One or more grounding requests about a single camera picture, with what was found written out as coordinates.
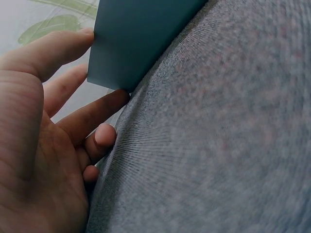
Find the gray sweater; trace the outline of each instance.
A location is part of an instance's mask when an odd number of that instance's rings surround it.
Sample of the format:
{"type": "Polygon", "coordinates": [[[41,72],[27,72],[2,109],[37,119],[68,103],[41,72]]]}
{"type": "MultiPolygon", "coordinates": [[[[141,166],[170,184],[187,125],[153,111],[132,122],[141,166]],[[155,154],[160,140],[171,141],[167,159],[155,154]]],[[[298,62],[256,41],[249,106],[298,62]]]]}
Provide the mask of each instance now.
{"type": "Polygon", "coordinates": [[[311,1],[209,1],[99,167],[88,233],[311,232],[311,1]]]}

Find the gray fabric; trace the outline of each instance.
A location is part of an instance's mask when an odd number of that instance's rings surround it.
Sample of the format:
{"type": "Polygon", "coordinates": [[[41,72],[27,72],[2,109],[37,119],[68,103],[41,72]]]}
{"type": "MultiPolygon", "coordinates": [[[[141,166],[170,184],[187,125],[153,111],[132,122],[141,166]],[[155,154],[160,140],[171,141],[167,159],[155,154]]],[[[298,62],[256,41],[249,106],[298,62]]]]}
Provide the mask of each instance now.
{"type": "Polygon", "coordinates": [[[311,2],[212,0],[144,78],[86,232],[311,232],[311,2]]]}

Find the gray knit fabric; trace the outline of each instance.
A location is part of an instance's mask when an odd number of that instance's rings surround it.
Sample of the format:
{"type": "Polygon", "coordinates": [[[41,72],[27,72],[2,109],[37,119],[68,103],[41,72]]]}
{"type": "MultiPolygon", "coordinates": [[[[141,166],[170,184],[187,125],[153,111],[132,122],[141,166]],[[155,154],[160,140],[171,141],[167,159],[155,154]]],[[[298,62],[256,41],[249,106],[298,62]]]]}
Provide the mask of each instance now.
{"type": "Polygon", "coordinates": [[[100,168],[88,233],[311,232],[311,1],[207,3],[100,168]]]}

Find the white surface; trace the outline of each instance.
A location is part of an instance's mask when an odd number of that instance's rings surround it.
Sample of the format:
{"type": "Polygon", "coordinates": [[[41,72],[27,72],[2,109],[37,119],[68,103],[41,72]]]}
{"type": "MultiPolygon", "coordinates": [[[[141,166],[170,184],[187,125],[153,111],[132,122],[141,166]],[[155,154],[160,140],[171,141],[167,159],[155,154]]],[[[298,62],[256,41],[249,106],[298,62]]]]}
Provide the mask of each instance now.
{"type": "MultiPolygon", "coordinates": [[[[89,0],[90,3],[98,4],[99,0],[89,0]]],[[[56,6],[46,5],[29,0],[1,0],[0,3],[0,55],[6,51],[20,47],[18,38],[32,25],[56,15],[71,14],[79,17],[83,27],[93,27],[94,20],[83,17],[72,11],[56,6]]],[[[63,73],[77,64],[88,63],[89,52],[81,59],[63,66],[55,75],[63,73]]],[[[108,89],[84,82],[76,93],[69,99],[61,111],[53,118],[56,122],[69,113],[85,106],[86,104],[102,97],[108,89]]]]}

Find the fingernail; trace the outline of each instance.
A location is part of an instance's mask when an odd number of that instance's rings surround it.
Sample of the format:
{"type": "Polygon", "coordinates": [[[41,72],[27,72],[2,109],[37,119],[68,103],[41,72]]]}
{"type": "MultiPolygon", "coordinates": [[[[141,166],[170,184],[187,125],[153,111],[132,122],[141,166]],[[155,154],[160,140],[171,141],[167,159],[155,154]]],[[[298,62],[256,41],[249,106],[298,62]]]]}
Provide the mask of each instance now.
{"type": "Polygon", "coordinates": [[[92,28],[82,28],[79,30],[80,33],[85,33],[85,34],[92,34],[94,33],[94,30],[92,28]]]}

